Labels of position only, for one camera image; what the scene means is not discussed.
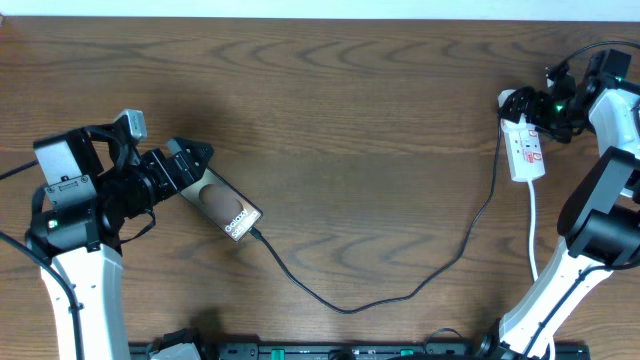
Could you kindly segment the white power strip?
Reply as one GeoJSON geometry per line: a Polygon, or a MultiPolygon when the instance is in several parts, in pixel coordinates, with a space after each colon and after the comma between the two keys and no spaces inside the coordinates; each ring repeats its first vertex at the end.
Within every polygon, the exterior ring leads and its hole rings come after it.
{"type": "Polygon", "coordinates": [[[511,179],[519,183],[532,183],[545,175],[540,137],[525,115],[514,123],[501,116],[500,127],[505,137],[511,179]]]}

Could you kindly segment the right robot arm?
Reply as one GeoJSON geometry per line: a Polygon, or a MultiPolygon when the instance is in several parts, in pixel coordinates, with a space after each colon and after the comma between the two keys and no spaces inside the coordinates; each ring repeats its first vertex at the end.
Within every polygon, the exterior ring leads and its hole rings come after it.
{"type": "Polygon", "coordinates": [[[581,81],[563,59],[547,68],[546,91],[526,86],[498,97],[499,134],[514,181],[531,184],[542,176],[541,135],[568,144],[589,131],[599,159],[561,210],[551,260],[484,337],[480,359],[556,358],[553,336],[581,300],[614,272],[639,265],[639,212],[617,203],[639,200],[639,87],[626,78],[625,45],[592,44],[581,81]]]}

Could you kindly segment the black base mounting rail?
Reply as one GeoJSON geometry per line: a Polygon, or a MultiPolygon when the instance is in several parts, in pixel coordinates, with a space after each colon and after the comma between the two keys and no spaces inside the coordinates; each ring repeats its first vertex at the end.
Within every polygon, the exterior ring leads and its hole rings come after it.
{"type": "Polygon", "coordinates": [[[219,360],[382,360],[397,357],[473,359],[471,344],[462,340],[420,344],[256,344],[219,343],[204,347],[203,359],[219,360]]]}

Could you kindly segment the Galaxy S25 Ultra smartphone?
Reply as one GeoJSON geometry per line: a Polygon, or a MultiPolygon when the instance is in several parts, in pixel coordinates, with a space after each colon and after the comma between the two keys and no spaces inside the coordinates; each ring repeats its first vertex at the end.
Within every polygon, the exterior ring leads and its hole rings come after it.
{"type": "Polygon", "coordinates": [[[263,217],[257,206],[210,168],[181,195],[234,242],[263,217]]]}

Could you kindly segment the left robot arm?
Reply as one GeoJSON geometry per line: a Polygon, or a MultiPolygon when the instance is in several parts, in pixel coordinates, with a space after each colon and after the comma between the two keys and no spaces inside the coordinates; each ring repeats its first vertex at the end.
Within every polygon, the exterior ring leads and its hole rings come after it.
{"type": "Polygon", "coordinates": [[[214,150],[174,137],[164,156],[141,154],[114,125],[86,126],[35,142],[47,180],[32,203],[28,247],[43,261],[63,359],[128,359],[120,230],[199,181],[214,150]]]}

